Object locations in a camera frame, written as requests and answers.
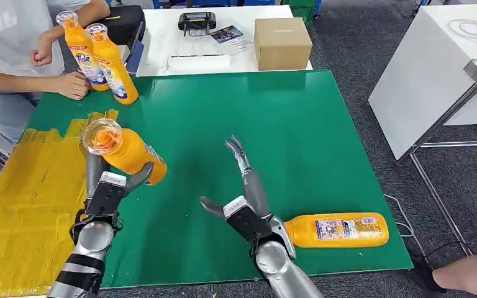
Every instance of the yellow mat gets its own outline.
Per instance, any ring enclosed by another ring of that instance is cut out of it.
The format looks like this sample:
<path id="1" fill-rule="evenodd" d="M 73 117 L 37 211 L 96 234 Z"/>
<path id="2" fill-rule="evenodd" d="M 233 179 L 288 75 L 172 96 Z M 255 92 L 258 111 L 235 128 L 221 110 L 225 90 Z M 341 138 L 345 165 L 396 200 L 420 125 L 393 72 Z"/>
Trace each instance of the yellow mat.
<path id="1" fill-rule="evenodd" d="M 27 129 L 0 173 L 0 297 L 46 294 L 74 247 L 68 229 L 85 198 L 88 122 L 117 111 L 74 119 L 57 130 Z"/>

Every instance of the gray carpet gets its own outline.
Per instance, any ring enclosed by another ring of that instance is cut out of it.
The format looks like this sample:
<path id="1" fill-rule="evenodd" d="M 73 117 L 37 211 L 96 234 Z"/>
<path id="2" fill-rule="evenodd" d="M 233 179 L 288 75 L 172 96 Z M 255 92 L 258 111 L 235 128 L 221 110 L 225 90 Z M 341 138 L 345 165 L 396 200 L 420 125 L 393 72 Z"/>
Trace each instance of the gray carpet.
<path id="1" fill-rule="evenodd" d="M 126 4 L 138 0 L 126 0 Z M 398 166 L 366 100 L 412 21 L 415 4 L 407 0 L 325 0 L 312 23 L 315 69 L 331 69 L 374 167 L 383 192 L 397 197 L 426 251 L 455 241 L 413 164 Z M 434 140 L 477 140 L 477 126 L 442 129 Z M 466 240 L 477 252 L 477 148 L 423 149 L 419 159 L 437 186 Z M 394 202 L 389 204 L 403 221 Z M 417 251 L 410 240 L 407 246 Z M 434 267 L 461 258 L 457 246 L 430 257 Z M 314 277 L 326 297 L 421 297 L 399 272 Z M 103 297 L 272 297 L 264 282 L 178 287 L 106 289 Z M 442 297 L 471 297 L 450 291 Z"/>

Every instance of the human hand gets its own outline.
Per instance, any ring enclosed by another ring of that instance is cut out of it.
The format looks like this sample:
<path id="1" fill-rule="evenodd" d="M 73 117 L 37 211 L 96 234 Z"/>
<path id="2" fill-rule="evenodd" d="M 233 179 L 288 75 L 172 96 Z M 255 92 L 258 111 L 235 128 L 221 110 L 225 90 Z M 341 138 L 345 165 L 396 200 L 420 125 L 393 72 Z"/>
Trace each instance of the human hand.
<path id="1" fill-rule="evenodd" d="M 30 62 L 35 67 L 52 63 L 52 43 L 55 38 L 49 32 L 43 32 L 37 38 L 37 48 L 30 52 Z"/>
<path id="2" fill-rule="evenodd" d="M 62 74 L 52 79 L 49 86 L 51 92 L 59 93 L 76 101 L 82 100 L 90 88 L 85 76 L 77 71 Z"/>

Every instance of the brown box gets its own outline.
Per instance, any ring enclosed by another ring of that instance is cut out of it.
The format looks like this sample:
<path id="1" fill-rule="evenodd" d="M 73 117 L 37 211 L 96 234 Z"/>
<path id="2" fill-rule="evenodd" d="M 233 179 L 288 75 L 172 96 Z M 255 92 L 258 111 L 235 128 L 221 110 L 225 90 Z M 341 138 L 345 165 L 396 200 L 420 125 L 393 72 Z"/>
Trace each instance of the brown box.
<path id="1" fill-rule="evenodd" d="M 258 70 L 304 70 L 312 41 L 300 17 L 255 19 Z"/>

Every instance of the tide detergent bottle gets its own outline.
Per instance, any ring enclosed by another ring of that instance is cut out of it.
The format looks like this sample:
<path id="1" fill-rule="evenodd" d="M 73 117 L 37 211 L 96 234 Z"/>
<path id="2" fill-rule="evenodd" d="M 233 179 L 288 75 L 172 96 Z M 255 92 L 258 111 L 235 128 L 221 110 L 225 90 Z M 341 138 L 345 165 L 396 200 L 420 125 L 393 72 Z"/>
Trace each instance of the tide detergent bottle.
<path id="1" fill-rule="evenodd" d="M 98 91 L 109 89 L 101 67 L 94 57 L 92 41 L 78 23 L 78 15 L 73 11 L 63 11 L 56 16 L 56 21 L 65 30 L 66 43 L 91 87 Z"/>
<path id="2" fill-rule="evenodd" d="M 167 165 L 150 145 L 131 129 L 108 118 L 91 122 L 81 135 L 83 146 L 92 154 L 101 155 L 112 166 L 127 174 L 138 173 L 149 161 L 153 163 L 147 184 L 158 183 L 167 173 Z"/>
<path id="3" fill-rule="evenodd" d="M 114 97 L 122 104 L 133 103 L 138 98 L 138 91 L 120 58 L 118 47 L 107 36 L 107 27 L 103 24 L 91 24 L 86 30 L 94 45 L 94 55 Z"/>
<path id="4" fill-rule="evenodd" d="M 300 215 L 284 227 L 300 247 L 368 247 L 388 241 L 385 218 L 375 212 Z"/>

